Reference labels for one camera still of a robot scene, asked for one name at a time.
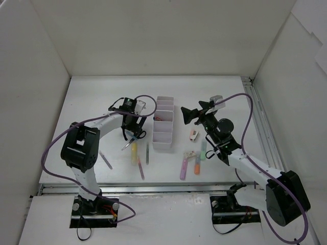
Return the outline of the black handled scissors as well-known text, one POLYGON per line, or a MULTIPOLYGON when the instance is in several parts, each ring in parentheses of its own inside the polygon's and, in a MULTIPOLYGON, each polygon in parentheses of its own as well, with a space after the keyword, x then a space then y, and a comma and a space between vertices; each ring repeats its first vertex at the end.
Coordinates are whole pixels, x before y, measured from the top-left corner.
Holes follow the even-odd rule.
POLYGON ((127 147, 129 147, 132 143, 145 138, 147 132, 145 130, 142 130, 139 133, 135 134, 135 133, 132 133, 131 131, 127 131, 126 134, 127 134, 127 136, 130 137, 130 139, 127 142, 127 144, 122 148, 122 151, 125 150, 127 147))

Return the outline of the dark green pen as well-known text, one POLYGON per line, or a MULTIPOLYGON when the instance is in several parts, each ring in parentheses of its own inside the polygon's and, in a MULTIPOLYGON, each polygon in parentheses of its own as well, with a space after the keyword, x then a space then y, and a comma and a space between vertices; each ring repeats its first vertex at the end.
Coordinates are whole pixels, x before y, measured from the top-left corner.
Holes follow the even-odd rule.
POLYGON ((149 165, 149 142, 146 144, 146 164, 149 165))

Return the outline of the pink pen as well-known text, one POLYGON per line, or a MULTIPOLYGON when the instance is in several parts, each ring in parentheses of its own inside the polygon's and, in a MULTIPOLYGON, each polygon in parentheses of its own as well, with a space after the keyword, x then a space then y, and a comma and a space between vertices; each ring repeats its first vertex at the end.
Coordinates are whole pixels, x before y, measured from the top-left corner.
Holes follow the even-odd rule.
POLYGON ((141 175, 141 179, 145 180, 145 176, 144 176, 144 172, 143 172, 143 168, 142 168, 142 163, 141 163, 141 159, 139 156, 137 156, 137 164, 138 164, 138 168, 139 168, 139 172, 141 175))

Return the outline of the grey purple pen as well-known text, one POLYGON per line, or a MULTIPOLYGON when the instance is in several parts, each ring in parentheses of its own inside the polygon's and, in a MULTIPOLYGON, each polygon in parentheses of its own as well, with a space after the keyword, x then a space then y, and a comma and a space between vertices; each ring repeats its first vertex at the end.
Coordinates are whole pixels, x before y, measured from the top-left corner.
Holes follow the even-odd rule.
POLYGON ((105 157, 105 155, 101 151, 99 151, 99 155, 101 156, 103 161, 106 163, 106 165, 109 167, 109 169, 112 170, 113 168, 112 168, 111 164, 109 163, 109 161, 107 160, 107 158, 105 157))

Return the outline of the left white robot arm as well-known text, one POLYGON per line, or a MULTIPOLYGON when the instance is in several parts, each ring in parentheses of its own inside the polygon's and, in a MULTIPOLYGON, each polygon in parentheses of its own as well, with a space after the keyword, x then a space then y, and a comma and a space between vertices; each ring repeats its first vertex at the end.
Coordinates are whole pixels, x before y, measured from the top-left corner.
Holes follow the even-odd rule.
POLYGON ((97 183, 94 165, 99 153, 100 139, 116 129, 122 129, 123 138, 128 143, 145 137, 146 132, 142 129, 145 117, 141 112, 146 103, 128 97, 124 98, 122 105, 108 108, 108 116, 77 126, 71 124, 72 130, 67 133, 62 150, 61 159, 70 167, 75 175, 79 187, 79 196, 84 200, 84 209, 90 214, 96 214, 102 209, 102 201, 98 198, 102 191, 97 183))

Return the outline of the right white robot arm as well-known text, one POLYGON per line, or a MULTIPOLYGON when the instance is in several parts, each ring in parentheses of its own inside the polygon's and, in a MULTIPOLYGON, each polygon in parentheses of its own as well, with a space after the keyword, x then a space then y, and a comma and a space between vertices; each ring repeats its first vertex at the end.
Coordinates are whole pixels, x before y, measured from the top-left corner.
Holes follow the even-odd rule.
POLYGON ((232 121, 216 119, 214 102, 200 101, 199 104, 201 110, 181 107, 184 123, 195 120, 196 125, 203 125, 217 157, 261 186, 260 190, 250 190, 246 185, 232 187, 226 197, 229 209, 238 210, 242 206, 260 209, 282 227, 310 210, 311 204, 297 173, 283 172, 251 157, 232 136, 232 121))

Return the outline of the green highlighter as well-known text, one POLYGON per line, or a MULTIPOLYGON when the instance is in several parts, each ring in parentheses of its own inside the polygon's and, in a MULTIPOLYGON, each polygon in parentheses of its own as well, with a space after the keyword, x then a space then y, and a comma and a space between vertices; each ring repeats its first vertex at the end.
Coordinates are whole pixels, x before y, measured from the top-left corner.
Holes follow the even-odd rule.
POLYGON ((206 148, 207 148, 207 141, 204 138, 204 139, 202 139, 202 142, 201 142, 201 151, 200 151, 201 161, 206 160, 206 148))

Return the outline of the white compartment organizer box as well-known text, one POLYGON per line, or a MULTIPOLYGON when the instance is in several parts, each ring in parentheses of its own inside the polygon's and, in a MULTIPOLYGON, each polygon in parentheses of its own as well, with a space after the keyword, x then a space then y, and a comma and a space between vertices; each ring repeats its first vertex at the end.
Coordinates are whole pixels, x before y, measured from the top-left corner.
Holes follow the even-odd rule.
POLYGON ((158 96, 156 99, 157 109, 154 117, 160 117, 165 121, 153 120, 152 144, 155 150, 169 150, 173 139, 174 121, 174 98, 170 96, 158 96))

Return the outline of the yellow highlighter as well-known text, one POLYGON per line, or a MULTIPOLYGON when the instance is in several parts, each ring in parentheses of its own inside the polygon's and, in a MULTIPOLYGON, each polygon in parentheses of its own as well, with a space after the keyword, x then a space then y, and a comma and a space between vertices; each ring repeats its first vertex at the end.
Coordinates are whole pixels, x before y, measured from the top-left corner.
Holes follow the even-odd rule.
POLYGON ((131 164, 132 165, 137 165, 138 163, 138 157, 137 157, 137 143, 133 142, 131 144, 131 164))

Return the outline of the small white eraser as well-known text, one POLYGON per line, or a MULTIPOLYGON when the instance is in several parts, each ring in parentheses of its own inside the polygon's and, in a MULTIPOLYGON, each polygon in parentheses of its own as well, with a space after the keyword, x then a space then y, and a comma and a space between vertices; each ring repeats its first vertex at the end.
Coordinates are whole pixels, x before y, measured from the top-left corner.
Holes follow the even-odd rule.
POLYGON ((196 157, 197 156, 197 153, 194 152, 194 151, 189 151, 189 152, 185 152, 183 154, 183 156, 184 156, 184 159, 191 159, 191 158, 196 157))

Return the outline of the orange highlighter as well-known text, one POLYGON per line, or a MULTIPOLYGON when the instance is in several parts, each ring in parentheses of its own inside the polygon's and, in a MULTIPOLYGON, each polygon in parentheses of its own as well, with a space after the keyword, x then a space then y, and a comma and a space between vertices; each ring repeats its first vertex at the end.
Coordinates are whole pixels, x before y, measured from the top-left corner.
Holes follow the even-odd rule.
POLYGON ((197 152, 195 157, 194 174, 200 175, 201 153, 197 152))

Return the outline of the purple highlighter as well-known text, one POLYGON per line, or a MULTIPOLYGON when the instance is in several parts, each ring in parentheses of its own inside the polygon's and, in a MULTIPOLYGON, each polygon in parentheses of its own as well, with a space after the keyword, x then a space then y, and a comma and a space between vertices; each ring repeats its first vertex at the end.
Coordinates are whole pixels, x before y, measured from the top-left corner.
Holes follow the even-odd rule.
POLYGON ((183 162, 182 162, 182 166, 181 166, 180 176, 179 176, 180 180, 185 180, 187 167, 188 167, 188 158, 184 157, 183 162))

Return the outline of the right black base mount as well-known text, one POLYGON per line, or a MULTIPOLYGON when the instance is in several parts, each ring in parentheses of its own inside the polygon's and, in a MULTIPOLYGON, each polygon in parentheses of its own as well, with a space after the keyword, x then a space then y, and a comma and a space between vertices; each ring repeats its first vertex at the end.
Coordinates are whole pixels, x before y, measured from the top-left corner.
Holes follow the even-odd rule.
POLYGON ((232 209, 227 203, 227 196, 210 196, 212 222, 214 225, 238 225, 239 223, 260 223, 259 211, 252 207, 240 206, 232 209))

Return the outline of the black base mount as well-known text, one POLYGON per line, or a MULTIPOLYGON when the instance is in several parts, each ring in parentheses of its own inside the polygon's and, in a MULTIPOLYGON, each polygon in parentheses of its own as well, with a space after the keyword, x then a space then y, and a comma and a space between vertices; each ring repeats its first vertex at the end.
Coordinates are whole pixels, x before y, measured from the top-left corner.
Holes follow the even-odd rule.
POLYGON ((239 223, 260 223, 259 211, 252 207, 240 206, 232 209, 227 203, 227 196, 210 196, 212 222, 214 225, 238 225, 239 223))
POLYGON ((96 198, 86 201, 74 198, 69 227, 72 228, 115 228, 118 220, 119 199, 107 201, 96 198))

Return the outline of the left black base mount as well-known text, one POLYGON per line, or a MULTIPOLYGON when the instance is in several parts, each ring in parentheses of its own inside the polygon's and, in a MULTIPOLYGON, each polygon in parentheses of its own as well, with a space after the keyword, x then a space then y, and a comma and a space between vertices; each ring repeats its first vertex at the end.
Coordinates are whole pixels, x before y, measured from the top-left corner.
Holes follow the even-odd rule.
POLYGON ((96 198, 86 201, 74 198, 69 227, 72 228, 115 228, 118 220, 119 199, 107 201, 96 198))

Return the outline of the front aluminium rail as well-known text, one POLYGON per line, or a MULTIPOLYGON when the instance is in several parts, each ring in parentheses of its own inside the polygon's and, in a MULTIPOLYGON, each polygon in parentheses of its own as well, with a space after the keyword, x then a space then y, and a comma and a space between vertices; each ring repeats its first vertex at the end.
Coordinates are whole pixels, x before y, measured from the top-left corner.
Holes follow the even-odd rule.
MULTIPOLYGON (((226 192, 236 182, 208 182, 208 183, 136 183, 136 184, 100 184, 102 193, 107 194, 154 194, 154 193, 182 193, 182 192, 226 192)), ((73 194, 79 187, 73 183, 68 184, 40 184, 40 194, 73 194)))

